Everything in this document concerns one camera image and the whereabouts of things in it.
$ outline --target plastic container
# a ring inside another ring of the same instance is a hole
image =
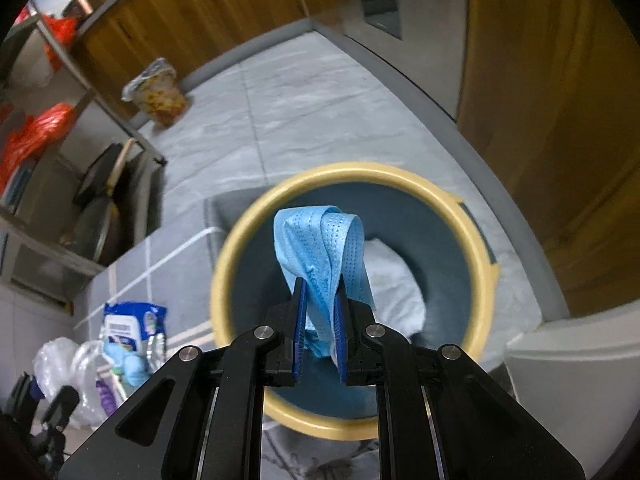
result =
[[[264,322],[267,308],[290,292],[273,247],[273,217],[281,208],[331,204],[360,216],[365,238],[378,238],[411,269],[427,309],[435,309],[448,339],[478,360],[489,335],[499,269],[462,199],[407,171],[375,163],[321,166],[284,181],[236,222],[216,264],[210,314],[218,345]],[[425,346],[428,334],[412,337]],[[267,390],[264,411],[313,436],[364,440],[378,434],[372,386],[340,384],[329,359],[305,351],[300,383]]]
[[[158,126],[168,128],[185,113],[188,105],[176,76],[175,68],[160,57],[122,89],[122,100],[133,102]]]

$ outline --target wooden handle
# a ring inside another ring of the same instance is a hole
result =
[[[107,190],[108,196],[113,195],[113,190],[115,189],[116,184],[118,183],[120,176],[122,175],[122,170],[124,170],[124,165],[127,163],[127,155],[129,155],[129,151],[135,143],[136,143],[135,139],[129,139],[127,140],[127,142],[124,143],[124,146],[122,147],[122,150],[118,155],[116,163],[113,165],[111,174],[107,179],[106,190]]]

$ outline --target wet wipes package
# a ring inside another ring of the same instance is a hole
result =
[[[132,301],[104,306],[101,339],[146,359],[152,372],[164,364],[166,308]]]

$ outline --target blue face mask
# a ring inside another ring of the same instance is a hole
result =
[[[362,222],[335,206],[282,209],[273,221],[273,239],[290,290],[298,276],[308,283],[306,346],[314,355],[328,357],[340,275],[348,298],[375,309],[364,268]]]

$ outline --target oven window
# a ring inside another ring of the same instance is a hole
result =
[[[387,34],[402,40],[398,0],[360,0],[364,20]]]

